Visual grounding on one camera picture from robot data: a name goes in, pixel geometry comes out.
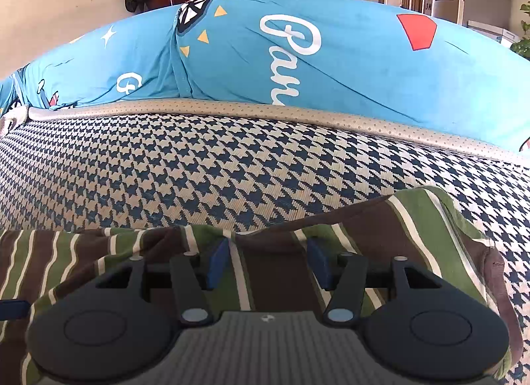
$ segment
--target gray ribbed surface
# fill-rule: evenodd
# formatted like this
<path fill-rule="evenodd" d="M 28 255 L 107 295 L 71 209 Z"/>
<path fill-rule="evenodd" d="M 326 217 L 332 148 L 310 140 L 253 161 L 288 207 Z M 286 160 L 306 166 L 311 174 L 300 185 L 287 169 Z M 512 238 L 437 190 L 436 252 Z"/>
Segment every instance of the gray ribbed surface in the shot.
<path fill-rule="evenodd" d="M 264 316 L 274 319 L 264 321 Z M 41 385 L 56 382 L 41 381 Z M 313 313 L 224 313 L 185 331 L 155 368 L 124 385 L 412 385 L 378 365 L 355 333 Z M 488 378 L 474 385 L 494 385 Z"/>

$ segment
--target red shape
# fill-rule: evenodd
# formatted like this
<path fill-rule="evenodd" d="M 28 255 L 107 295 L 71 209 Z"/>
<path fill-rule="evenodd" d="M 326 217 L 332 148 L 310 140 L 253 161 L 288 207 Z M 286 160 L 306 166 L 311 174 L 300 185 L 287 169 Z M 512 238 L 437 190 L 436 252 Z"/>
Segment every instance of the red shape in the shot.
<path fill-rule="evenodd" d="M 58 98 L 58 93 L 55 92 L 50 98 L 50 101 L 49 101 L 50 106 L 57 105 L 57 98 Z"/>
<path fill-rule="evenodd" d="M 436 23 L 424 15 L 397 15 L 401 26 L 409 38 L 412 50 L 430 48 L 436 33 Z"/>

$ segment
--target striped blanket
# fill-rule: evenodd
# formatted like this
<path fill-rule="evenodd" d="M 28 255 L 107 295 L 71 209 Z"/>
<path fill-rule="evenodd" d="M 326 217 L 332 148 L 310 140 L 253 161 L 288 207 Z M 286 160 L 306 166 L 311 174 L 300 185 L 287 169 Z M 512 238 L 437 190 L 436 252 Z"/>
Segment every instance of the striped blanket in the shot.
<path fill-rule="evenodd" d="M 510 337 L 497 378 L 521 357 L 523 342 L 504 284 L 503 257 L 455 209 L 447 193 L 428 186 L 247 234 L 208 225 L 78 233 L 4 230 L 0 299 L 21 298 L 32 306 L 27 318 L 0 322 L 0 383 L 39 381 L 26 352 L 25 332 L 35 316 L 57 300 L 133 254 L 141 254 L 148 263 L 166 262 L 175 254 L 201 252 L 220 237 L 230 239 L 231 262 L 218 288 L 206 293 L 216 314 L 224 310 L 320 314 L 331 294 L 317 285 L 305 258 L 306 240 L 318 237 L 330 255 L 356 252 L 381 263 L 406 256 L 496 311 Z M 385 300 L 383 290 L 366 289 L 362 314 L 371 314 Z"/>

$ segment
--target logo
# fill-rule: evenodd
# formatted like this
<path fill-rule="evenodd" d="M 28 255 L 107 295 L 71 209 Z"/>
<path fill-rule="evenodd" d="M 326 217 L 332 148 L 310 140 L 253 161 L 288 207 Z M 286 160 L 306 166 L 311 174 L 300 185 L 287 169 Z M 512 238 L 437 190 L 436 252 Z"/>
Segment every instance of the logo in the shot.
<path fill-rule="evenodd" d="M 287 24 L 284 30 L 280 30 L 280 29 L 274 29 L 268 26 L 267 22 L 269 21 L 285 21 L 285 22 L 291 22 L 294 24 L 301 24 L 305 26 L 307 29 L 309 29 L 309 32 L 311 32 L 311 36 L 312 36 L 311 44 L 309 45 L 309 47 L 303 47 L 295 43 L 295 41 L 293 40 L 294 37 L 299 38 L 301 40 L 306 40 L 306 37 L 302 32 L 293 30 L 292 24 Z M 289 46 L 291 47 L 291 49 L 300 55 L 304 55 L 304 56 L 314 55 L 316 52 L 320 50 L 320 47 L 322 46 L 322 36 L 320 35 L 319 29 L 315 25 L 313 25 L 311 22 L 305 21 L 304 19 L 300 19 L 298 17 L 289 16 L 289 15 L 263 16 L 260 20 L 260 29 L 266 34 L 275 35 L 276 37 L 287 38 L 287 43 L 289 43 Z M 289 59 L 287 60 L 283 58 L 278 58 L 275 55 L 275 52 L 280 52 L 283 55 L 287 56 L 287 58 Z M 278 95 L 288 95 L 291 97 L 297 97 L 299 95 L 298 90 L 290 87 L 289 84 L 300 84 L 300 80 L 298 80 L 296 77 L 279 74 L 278 67 L 283 67 L 283 68 L 288 68 L 290 70 L 294 70 L 296 69 L 298 58 L 292 53 L 287 52 L 285 49 L 283 49 L 280 46 L 269 47 L 269 54 L 272 56 L 272 63 L 270 64 L 270 69 L 272 71 L 271 80 L 274 83 L 281 84 L 284 87 L 284 89 L 281 89 L 281 88 L 272 89 L 270 92 L 270 97 L 272 98 L 272 103 L 274 105 L 283 106 L 284 103 L 282 103 L 278 99 Z"/>
<path fill-rule="evenodd" d="M 211 0 L 191 0 L 180 6 L 177 13 L 177 32 L 183 34 L 206 13 Z"/>
<path fill-rule="evenodd" d="M 125 79 L 135 79 L 138 82 L 138 86 L 130 84 L 129 80 L 127 80 L 127 84 L 125 86 L 120 86 L 120 82 Z M 141 88 L 141 75 L 136 73 L 122 74 L 120 77 L 118 77 L 118 80 L 116 81 L 116 90 L 118 92 L 125 92 L 126 95 L 129 95 L 129 93 L 135 91 L 138 88 Z"/>
<path fill-rule="evenodd" d="M 275 317 L 275 316 L 272 316 L 271 314 L 264 314 L 264 315 L 261 317 L 261 320 L 262 320 L 263 322 L 269 323 L 269 322 L 273 322 L 274 320 L 276 320 L 276 317 Z"/>

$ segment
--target houndstooth mattress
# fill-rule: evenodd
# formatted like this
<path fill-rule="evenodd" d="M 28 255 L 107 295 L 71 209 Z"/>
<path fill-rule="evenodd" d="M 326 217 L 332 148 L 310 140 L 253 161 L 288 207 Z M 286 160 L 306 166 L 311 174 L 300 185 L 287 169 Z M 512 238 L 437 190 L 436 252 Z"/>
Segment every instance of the houndstooth mattress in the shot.
<path fill-rule="evenodd" d="M 506 259 L 530 372 L 530 169 L 297 123 L 189 115 L 32 122 L 0 141 L 0 226 L 249 231 L 433 184 Z"/>

